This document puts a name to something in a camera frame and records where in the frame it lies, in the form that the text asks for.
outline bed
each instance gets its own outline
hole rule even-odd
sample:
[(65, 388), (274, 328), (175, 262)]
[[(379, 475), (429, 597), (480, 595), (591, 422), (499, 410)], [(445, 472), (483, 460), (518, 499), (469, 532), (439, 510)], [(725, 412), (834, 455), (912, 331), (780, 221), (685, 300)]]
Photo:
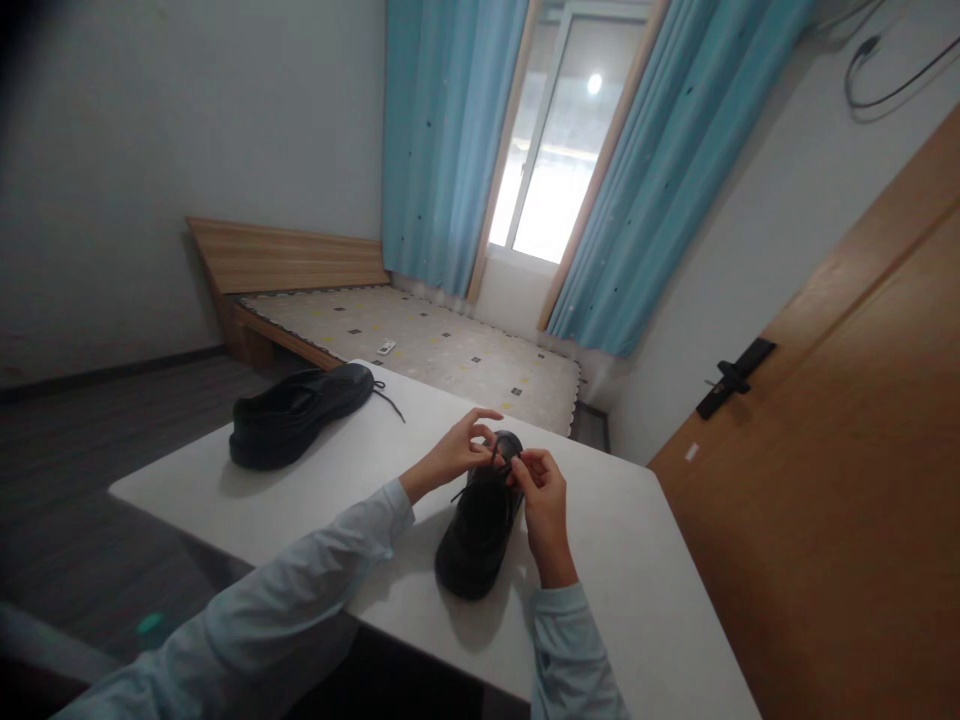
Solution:
[(379, 243), (187, 222), (235, 357), (263, 367), (277, 343), (326, 369), (360, 358), (569, 435), (579, 365), (391, 287)]

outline hand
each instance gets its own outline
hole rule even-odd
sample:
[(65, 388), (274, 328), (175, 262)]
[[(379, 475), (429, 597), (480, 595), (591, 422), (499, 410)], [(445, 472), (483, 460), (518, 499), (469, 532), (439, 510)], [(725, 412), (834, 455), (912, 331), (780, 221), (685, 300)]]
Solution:
[(400, 476), (400, 485), (410, 498), (411, 505), (431, 490), (460, 477), (467, 470), (490, 463), (490, 448), (473, 440), (484, 438), (492, 447), (497, 436), (486, 425), (477, 422), (480, 418), (503, 420), (503, 415), (496, 410), (474, 408), (450, 428), (420, 462)]
[(514, 482), (523, 490), (530, 552), (545, 589), (580, 581), (567, 542), (567, 481), (547, 450), (524, 450), (512, 461)]

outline baseboard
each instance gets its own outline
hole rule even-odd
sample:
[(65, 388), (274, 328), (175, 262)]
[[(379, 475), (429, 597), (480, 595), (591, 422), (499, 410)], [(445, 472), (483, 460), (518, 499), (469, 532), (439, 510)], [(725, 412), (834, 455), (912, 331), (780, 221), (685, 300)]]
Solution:
[(56, 395), (67, 392), (68, 390), (89, 387), (90, 385), (96, 385), (108, 380), (117, 380), (152, 370), (163, 370), (164, 368), (176, 367), (177, 365), (186, 365), (187, 363), (196, 362), (197, 360), (206, 360), (207, 358), (216, 357), (217, 355), (223, 355), (226, 352), (226, 345), (217, 345), (211, 348), (191, 350), (190, 352), (168, 355), (153, 360), (142, 360), (141, 362), (130, 363), (129, 365), (118, 365), (117, 367), (104, 368), (103, 370), (93, 370), (91, 372), (80, 373), (79, 375), (68, 375), (67, 377), (54, 378), (53, 380), (41, 380), (38, 383), (0, 390), (0, 404), (8, 405), (10, 403), (23, 402), (24, 400), (46, 395)]

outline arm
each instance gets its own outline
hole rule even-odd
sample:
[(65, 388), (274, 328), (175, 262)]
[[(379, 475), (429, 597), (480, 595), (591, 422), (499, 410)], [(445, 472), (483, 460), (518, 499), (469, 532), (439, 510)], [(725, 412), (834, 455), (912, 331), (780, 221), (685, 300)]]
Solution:
[(513, 461), (511, 480), (523, 490), (542, 585), (530, 600), (536, 653), (530, 716), (629, 717), (570, 554), (566, 481), (546, 450), (525, 450), (521, 458)]
[(412, 505), (490, 462), (490, 450), (472, 442), (493, 436), (477, 424), (480, 417), (502, 418), (492, 410), (468, 413), (398, 479), (221, 592), (162, 647), (104, 678), (58, 717), (220, 717), (237, 706), (260, 714), (258, 706), (276, 702), (271, 683), (288, 679), (298, 652), (310, 652), (318, 640), (315, 631), (326, 629), (321, 624), (376, 563), (393, 556), (394, 543), (413, 524)]

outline shoe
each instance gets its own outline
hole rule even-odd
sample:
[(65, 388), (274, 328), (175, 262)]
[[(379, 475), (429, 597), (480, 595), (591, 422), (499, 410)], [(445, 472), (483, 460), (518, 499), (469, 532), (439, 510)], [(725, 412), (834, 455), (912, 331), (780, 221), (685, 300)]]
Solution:
[(512, 432), (499, 430), (494, 459), (498, 452), (504, 459), (502, 467), (491, 461), (467, 474), (466, 487), (453, 498), (460, 502), (434, 561), (440, 584), (466, 600), (479, 600), (496, 582), (523, 502), (519, 487), (507, 487), (510, 461), (523, 446)]
[(251, 470), (285, 467), (326, 424), (358, 410), (373, 392), (373, 373), (363, 365), (294, 373), (261, 395), (237, 400), (230, 457)]

